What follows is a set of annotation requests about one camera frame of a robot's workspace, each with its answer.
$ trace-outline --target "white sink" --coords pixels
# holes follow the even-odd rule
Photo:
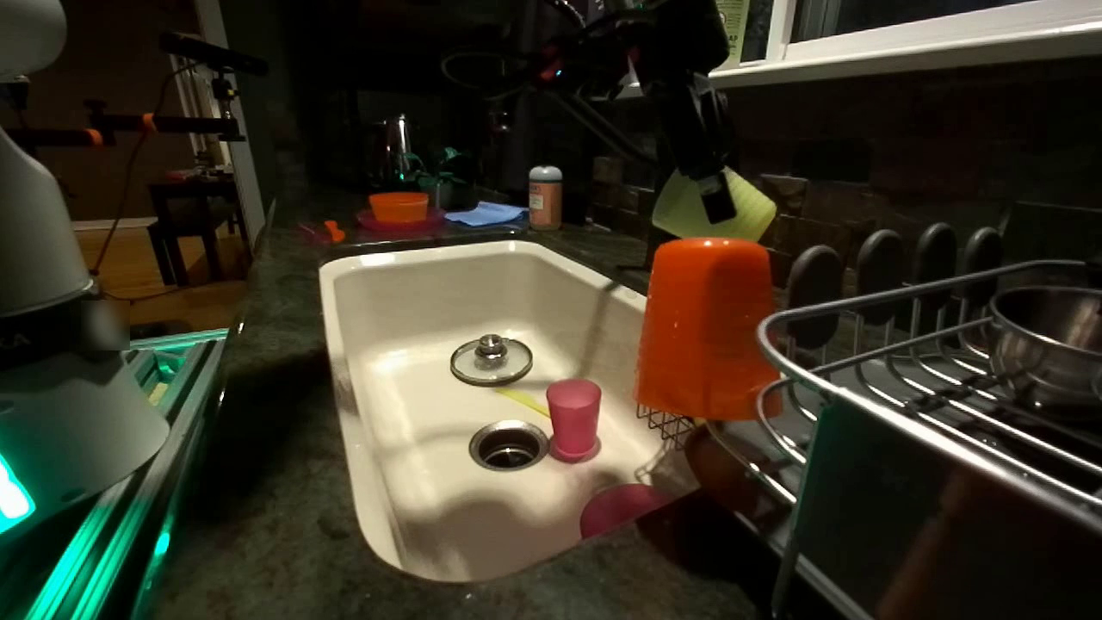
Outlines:
[[[481,582],[579,543],[598,488],[634,481],[663,437],[634,415],[646,297],[531,242],[485,242],[338,258],[320,269],[359,528],[400,570]],[[470,386],[453,351],[479,335],[517,336],[533,367],[514,386]],[[495,420],[551,437],[545,389],[603,386],[598,453],[481,467],[470,442]]]

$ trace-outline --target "kitchen counter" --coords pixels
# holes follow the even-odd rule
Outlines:
[[[271,216],[224,355],[224,395],[137,615],[757,615],[776,556],[701,491],[476,587],[411,580],[371,556],[332,395],[320,258],[297,229],[353,207],[354,196],[315,189]],[[541,242],[594,264],[646,262],[636,242],[610,229]]]

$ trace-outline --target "sink drain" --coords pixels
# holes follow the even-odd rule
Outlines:
[[[548,433],[524,420],[501,420],[473,437],[473,458],[481,467],[514,473],[548,453]]]

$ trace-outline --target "pink cup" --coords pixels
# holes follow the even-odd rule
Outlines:
[[[598,442],[595,442],[598,386],[587,379],[551,381],[548,411],[551,411],[551,453],[558,461],[589,461],[598,451]]]

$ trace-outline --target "orange cup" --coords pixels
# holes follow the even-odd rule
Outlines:
[[[419,223],[427,220],[427,193],[370,193],[375,223]]]
[[[755,415],[776,381],[757,322],[776,310],[770,251],[735,238],[670,242],[656,254],[636,360],[649,412]]]

